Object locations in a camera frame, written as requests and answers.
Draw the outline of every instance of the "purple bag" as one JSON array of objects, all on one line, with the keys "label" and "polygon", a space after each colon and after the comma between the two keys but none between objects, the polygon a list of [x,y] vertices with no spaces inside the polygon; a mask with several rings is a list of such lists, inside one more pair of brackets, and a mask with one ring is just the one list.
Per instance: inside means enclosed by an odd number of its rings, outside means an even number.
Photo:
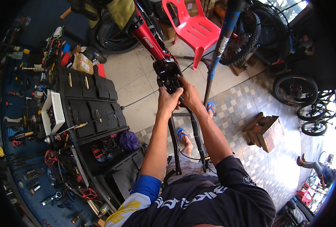
[{"label": "purple bag", "polygon": [[138,138],[135,133],[128,130],[123,131],[120,135],[119,145],[121,148],[127,151],[134,151],[139,148]]}]

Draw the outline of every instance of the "tiled floor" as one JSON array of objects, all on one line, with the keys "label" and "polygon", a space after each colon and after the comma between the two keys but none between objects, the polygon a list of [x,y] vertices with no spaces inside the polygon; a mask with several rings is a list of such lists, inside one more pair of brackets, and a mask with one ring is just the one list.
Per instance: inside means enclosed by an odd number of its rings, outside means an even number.
[{"label": "tiled floor", "polygon": [[[176,45],[172,45],[171,41],[165,43],[172,54],[194,55],[192,49],[181,40],[178,40]],[[182,70],[192,62],[182,59],[178,61]],[[210,101],[216,106],[217,116],[214,117],[214,121],[225,135],[235,156],[242,161],[244,168],[258,186],[268,191],[279,211],[295,195],[298,182],[304,178],[300,175],[301,168],[296,165],[296,158],[302,150],[301,135],[295,108],[280,103],[272,96],[274,78],[265,73],[257,75],[262,70],[263,66],[257,65],[255,68],[248,68],[237,77],[229,67],[219,64]],[[106,77],[115,84],[120,105],[127,105],[158,89],[152,60],[145,49],[143,52],[136,49],[125,54],[109,56],[105,71]],[[196,86],[202,101],[207,84],[206,75],[207,68],[202,62],[197,70],[193,71],[190,67],[184,71],[184,76]],[[136,133],[140,145],[150,141],[158,106],[157,97],[158,93],[124,110],[130,130]],[[284,139],[270,153],[257,146],[247,145],[248,136],[241,132],[260,112],[265,116],[280,116],[285,128]],[[192,156],[198,158],[190,118],[175,117],[175,126],[186,130],[194,145]],[[172,155],[171,137],[167,139],[167,148],[168,155]]]}]

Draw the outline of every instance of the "shorts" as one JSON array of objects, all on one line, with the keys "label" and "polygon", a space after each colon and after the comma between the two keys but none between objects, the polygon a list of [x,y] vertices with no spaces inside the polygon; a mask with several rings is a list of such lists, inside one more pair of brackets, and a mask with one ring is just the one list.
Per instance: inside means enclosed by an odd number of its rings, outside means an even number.
[{"label": "shorts", "polygon": [[[179,162],[181,164],[182,175],[173,174],[170,178],[168,178],[167,180],[168,184],[171,184],[172,182],[176,180],[179,180],[185,176],[192,175],[192,174],[202,174],[203,176],[217,176],[217,174],[215,174],[217,172],[216,168],[211,162],[208,163],[208,166],[210,167],[212,171],[207,169],[206,173],[203,172],[203,165],[201,161],[199,161],[198,163],[195,163],[191,161],[191,159],[183,156],[182,154],[179,154]],[[172,159],[167,164],[166,173],[168,174],[171,170],[175,170],[174,156],[172,156]]]}]

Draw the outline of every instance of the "drawer handle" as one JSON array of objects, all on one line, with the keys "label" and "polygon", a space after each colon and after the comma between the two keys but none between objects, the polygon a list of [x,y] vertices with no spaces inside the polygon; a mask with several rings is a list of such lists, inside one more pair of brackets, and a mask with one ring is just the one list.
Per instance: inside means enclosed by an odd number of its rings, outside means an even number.
[{"label": "drawer handle", "polygon": [[86,85],[86,88],[87,88],[87,89],[90,89],[89,86],[88,86],[88,79],[87,79],[87,76],[85,76],[85,85]]},{"label": "drawer handle", "polygon": [[100,118],[100,115],[98,114],[98,110],[96,110],[96,116],[97,118]]},{"label": "drawer handle", "polygon": [[71,76],[71,73],[69,73],[69,75],[68,75],[68,83],[69,83],[69,86],[72,87],[72,76]]}]

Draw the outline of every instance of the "blue bike stand pole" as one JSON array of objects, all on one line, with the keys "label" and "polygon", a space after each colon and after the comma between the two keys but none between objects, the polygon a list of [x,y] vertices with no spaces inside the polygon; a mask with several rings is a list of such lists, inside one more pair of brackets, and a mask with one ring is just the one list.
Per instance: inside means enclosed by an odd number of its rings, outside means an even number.
[{"label": "blue bike stand pole", "polygon": [[231,37],[231,34],[235,28],[236,22],[240,13],[243,11],[245,6],[245,0],[229,0],[227,2],[227,10],[224,19],[224,23],[222,25],[220,37],[217,41],[216,49],[213,53],[213,57],[211,60],[210,65],[208,66],[208,73],[207,73],[207,86],[206,86],[206,94],[205,99],[203,102],[204,106],[207,106],[208,98],[210,96],[212,81],[214,72],[222,53],[224,52],[227,43]]}]

